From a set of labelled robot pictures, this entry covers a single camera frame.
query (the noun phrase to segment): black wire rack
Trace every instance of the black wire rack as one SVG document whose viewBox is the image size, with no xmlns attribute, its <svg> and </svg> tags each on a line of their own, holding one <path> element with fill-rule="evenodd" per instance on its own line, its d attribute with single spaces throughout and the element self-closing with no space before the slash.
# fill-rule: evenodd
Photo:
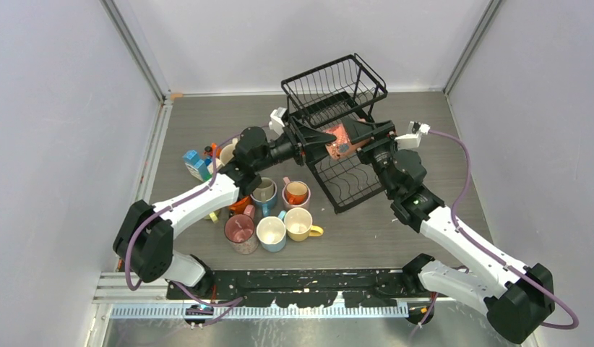
<svg viewBox="0 0 594 347">
<path fill-rule="evenodd" d="M 384 80 L 356 53 L 286 79 L 282 89 L 289 116 L 319 131 L 341 124 L 344 117 L 373 122 L 374 103 L 388 94 Z M 383 190 L 374 170 L 362 164 L 356 153 L 306 164 L 336 213 Z"/>
</svg>

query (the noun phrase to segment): orange cup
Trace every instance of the orange cup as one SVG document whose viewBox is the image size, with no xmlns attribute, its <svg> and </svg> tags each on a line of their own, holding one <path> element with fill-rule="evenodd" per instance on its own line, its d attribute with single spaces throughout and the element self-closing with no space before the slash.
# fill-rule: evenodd
<svg viewBox="0 0 594 347">
<path fill-rule="evenodd" d="M 244 213 L 244 210 L 248 205 L 252 205 L 252 198 L 250 198 L 250 195 L 229 206 L 229 210 L 235 215 L 240 215 Z"/>
<path fill-rule="evenodd" d="M 305 183 L 290 181 L 288 177 L 285 177 L 283 180 L 284 184 L 286 184 L 285 197 L 289 204 L 300 205 L 306 201 L 308 198 L 308 186 Z"/>
</svg>

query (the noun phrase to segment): blue mug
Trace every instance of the blue mug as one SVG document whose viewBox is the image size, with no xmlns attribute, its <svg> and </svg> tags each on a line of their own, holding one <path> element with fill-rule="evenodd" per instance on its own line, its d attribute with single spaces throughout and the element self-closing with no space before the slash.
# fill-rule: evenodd
<svg viewBox="0 0 594 347">
<path fill-rule="evenodd" d="M 265 217 L 257 225 L 259 243 L 269 252 L 278 252 L 286 245 L 285 215 L 286 212 L 282 211 L 278 217 Z"/>
<path fill-rule="evenodd" d="M 276 206 L 277 193 L 276 182 L 269 177 L 263 177 L 261 184 L 250 194 L 254 204 L 263 211 L 263 217 L 269 217 L 272 209 Z"/>
</svg>

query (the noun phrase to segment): cup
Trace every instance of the cup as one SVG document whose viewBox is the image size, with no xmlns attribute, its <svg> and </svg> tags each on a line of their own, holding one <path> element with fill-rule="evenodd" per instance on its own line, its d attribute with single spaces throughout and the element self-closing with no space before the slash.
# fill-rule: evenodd
<svg viewBox="0 0 594 347">
<path fill-rule="evenodd" d="M 223 163 L 223 165 L 227 165 L 227 163 L 233 159 L 233 150 L 236 149 L 236 144 L 238 143 L 238 139 L 233 139 L 231 140 L 231 143 L 226 145 L 221 151 L 220 151 L 220 156 L 218 157 L 220 159 L 220 162 Z"/>
<path fill-rule="evenodd" d="M 285 183 L 286 185 L 285 185 L 285 186 L 284 186 L 284 188 L 282 189 L 282 193 L 280 194 L 280 196 L 282 196 L 282 201 L 283 201 L 283 203 L 284 203 L 284 208 L 285 208 L 285 210 L 290 210 L 290 209 L 293 209 L 293 208 L 295 208 L 295 207 L 301 207 L 301 208 L 305 208 L 305 209 L 307 210 L 307 209 L 308 209 L 308 207 L 310 207 L 310 198 L 311 198 L 311 196 L 312 196 L 311 190 L 310 190 L 310 188 L 308 187 L 308 185 L 307 185 L 307 184 L 305 184 L 305 183 L 303 183 L 302 181 L 291 181 L 290 179 L 288 179 L 288 177 L 285 177 L 283 180 L 284 180 L 284 183 Z M 293 199 L 293 203 L 291 203 L 291 202 L 289 201 L 289 198 L 287 198 L 287 194 L 288 194 L 288 193 L 286 192 L 286 191 L 287 191 L 287 187 L 288 187 L 290 184 L 293 184 L 293 183 L 297 183 L 297 184 L 303 184 L 303 185 L 306 187 L 306 199 L 305 199 L 304 201 L 302 201 L 301 203 L 298 203 L 298 204 L 297 204 L 297 203 L 294 203 L 294 202 L 295 202 L 295 200 L 294 200 L 294 199 Z"/>
<path fill-rule="evenodd" d="M 225 236 L 240 254 L 251 254 L 259 246 L 259 239 L 254 235 L 254 206 L 248 205 L 243 215 L 234 215 L 225 223 Z"/>
<path fill-rule="evenodd" d="M 261 184 L 250 194 L 256 206 L 263 209 L 263 217 L 268 217 L 270 211 L 277 204 L 276 182 L 268 177 L 263 177 Z"/>
<path fill-rule="evenodd" d="M 284 179 L 283 195 L 286 201 L 291 205 L 300 205 L 308 198 L 308 185 L 302 181 L 291 181 L 288 177 Z"/>
<path fill-rule="evenodd" d="M 250 195 L 229 206 L 229 213 L 230 215 L 238 215 L 244 213 L 244 210 L 246 209 L 246 207 L 248 207 L 248 205 L 252 205 L 252 198 L 250 198 Z"/>
<path fill-rule="evenodd" d="M 295 207 L 286 213 L 284 224 L 288 237 L 294 241 L 303 241 L 309 236 L 322 236 L 323 230 L 312 225 L 312 215 L 308 210 Z"/>
<path fill-rule="evenodd" d="M 278 217 L 265 217 L 257 226 L 257 238 L 261 246 L 270 252 L 278 252 L 286 245 L 286 226 L 282 222 L 285 214 L 282 211 Z"/>
</svg>

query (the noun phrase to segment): white wall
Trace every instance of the white wall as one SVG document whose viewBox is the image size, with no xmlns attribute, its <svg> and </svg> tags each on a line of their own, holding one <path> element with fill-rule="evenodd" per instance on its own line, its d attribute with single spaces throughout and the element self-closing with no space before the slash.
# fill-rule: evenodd
<svg viewBox="0 0 594 347">
<path fill-rule="evenodd" d="M 390 90 L 439 90 L 488 3 L 120 2 L 125 1 L 137 17 L 130 25 L 141 26 L 146 46 L 175 93 L 276 91 L 281 80 L 355 51 Z"/>
<path fill-rule="evenodd" d="M 450 100 L 493 240 L 581 319 L 541 345 L 594 346 L 594 1 L 506 1 Z"/>
<path fill-rule="evenodd" d="M 0 346 L 81 346 L 159 104 L 99 1 L 0 1 Z"/>
</svg>

